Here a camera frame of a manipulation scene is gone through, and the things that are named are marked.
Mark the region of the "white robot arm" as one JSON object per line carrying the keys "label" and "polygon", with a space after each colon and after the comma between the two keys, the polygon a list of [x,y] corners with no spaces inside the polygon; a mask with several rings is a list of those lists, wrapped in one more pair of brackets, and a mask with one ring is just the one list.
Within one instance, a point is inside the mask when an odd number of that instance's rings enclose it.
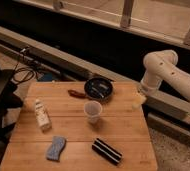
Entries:
{"label": "white robot arm", "polygon": [[146,54],[143,65],[146,69],[138,90],[150,96],[165,81],[190,101],[190,74],[177,67],[178,54],[174,50],[155,51]]}

